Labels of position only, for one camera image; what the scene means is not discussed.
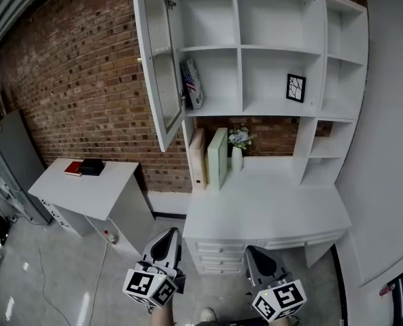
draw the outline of floor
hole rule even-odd
[[[182,230],[184,220],[157,219],[154,232],[173,226]],[[134,266],[137,257],[107,250],[93,303],[105,253],[103,239],[97,233],[78,238],[57,223],[31,225],[23,218],[13,225],[5,244],[0,268],[0,325],[68,325],[43,298],[39,251],[46,275],[44,294],[66,316],[70,326],[89,325],[92,311],[91,325],[149,325],[145,307],[121,291],[127,269]],[[302,281],[308,298],[297,313],[301,325],[339,325],[340,300],[330,253],[310,270],[301,248],[281,250],[281,255],[287,268]],[[244,276],[201,277],[185,244],[180,268],[187,280],[184,295],[174,298],[177,326],[197,324],[206,306],[213,308],[223,322],[257,316],[247,303],[249,283]]]

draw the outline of white flowers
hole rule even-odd
[[[230,129],[228,131],[228,142],[239,149],[247,149],[248,145],[252,144],[253,137],[249,135],[249,129],[247,127],[240,127],[239,129]]]

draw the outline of vase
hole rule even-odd
[[[231,153],[231,169],[233,171],[241,171],[243,166],[242,149],[233,147]]]

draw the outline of picture frame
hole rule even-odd
[[[306,78],[303,76],[287,74],[287,89],[285,97],[291,101],[304,102]]]

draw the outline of white sneaker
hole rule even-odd
[[[201,322],[216,321],[216,314],[213,309],[204,308],[201,310]]]

